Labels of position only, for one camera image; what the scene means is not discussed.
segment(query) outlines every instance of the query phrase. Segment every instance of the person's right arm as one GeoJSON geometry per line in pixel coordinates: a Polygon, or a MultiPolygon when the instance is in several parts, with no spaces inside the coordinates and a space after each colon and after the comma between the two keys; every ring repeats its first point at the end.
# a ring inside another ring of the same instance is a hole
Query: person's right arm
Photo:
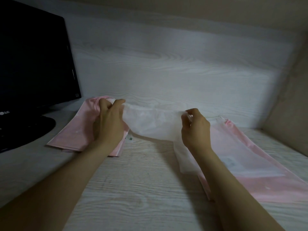
{"type": "Polygon", "coordinates": [[[214,197],[224,230],[283,231],[284,229],[230,173],[211,147],[210,123],[198,109],[192,122],[182,116],[182,139],[200,166],[214,197]]]}

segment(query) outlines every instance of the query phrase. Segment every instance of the white plastic bag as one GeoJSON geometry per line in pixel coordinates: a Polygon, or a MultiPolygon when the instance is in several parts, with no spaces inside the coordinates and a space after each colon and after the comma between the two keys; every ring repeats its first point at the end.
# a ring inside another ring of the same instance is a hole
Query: white plastic bag
{"type": "MultiPolygon", "coordinates": [[[[181,172],[198,174],[201,169],[182,141],[182,114],[187,113],[124,103],[123,120],[138,135],[173,141],[181,172]]],[[[254,178],[284,175],[279,168],[253,153],[235,138],[224,125],[223,118],[209,119],[209,121],[212,148],[234,176],[254,178]]]]}

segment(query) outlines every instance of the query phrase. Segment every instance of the person's left hand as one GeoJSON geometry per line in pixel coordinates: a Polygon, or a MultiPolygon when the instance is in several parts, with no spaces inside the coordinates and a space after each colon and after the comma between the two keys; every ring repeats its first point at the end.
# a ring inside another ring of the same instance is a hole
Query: person's left hand
{"type": "Polygon", "coordinates": [[[98,145],[114,150],[123,139],[124,124],[122,120],[124,99],[111,104],[106,99],[99,100],[100,115],[93,123],[94,141],[98,145]]]}

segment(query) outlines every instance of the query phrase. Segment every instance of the forearm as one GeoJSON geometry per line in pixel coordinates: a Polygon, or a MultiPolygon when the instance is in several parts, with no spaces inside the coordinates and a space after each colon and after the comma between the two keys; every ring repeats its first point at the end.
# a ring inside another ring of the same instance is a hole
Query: forearm
{"type": "Polygon", "coordinates": [[[212,149],[199,149],[193,155],[209,184],[225,230],[283,230],[212,149]]]}
{"type": "Polygon", "coordinates": [[[110,153],[90,145],[0,209],[4,230],[62,230],[88,181],[110,153]]]}

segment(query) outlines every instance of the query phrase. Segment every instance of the monitor stand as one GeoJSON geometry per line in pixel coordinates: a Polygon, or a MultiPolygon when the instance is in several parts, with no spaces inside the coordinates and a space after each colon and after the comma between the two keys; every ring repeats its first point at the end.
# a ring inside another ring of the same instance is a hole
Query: monitor stand
{"type": "Polygon", "coordinates": [[[30,143],[47,134],[55,126],[56,121],[45,116],[0,123],[0,153],[30,143]]]}

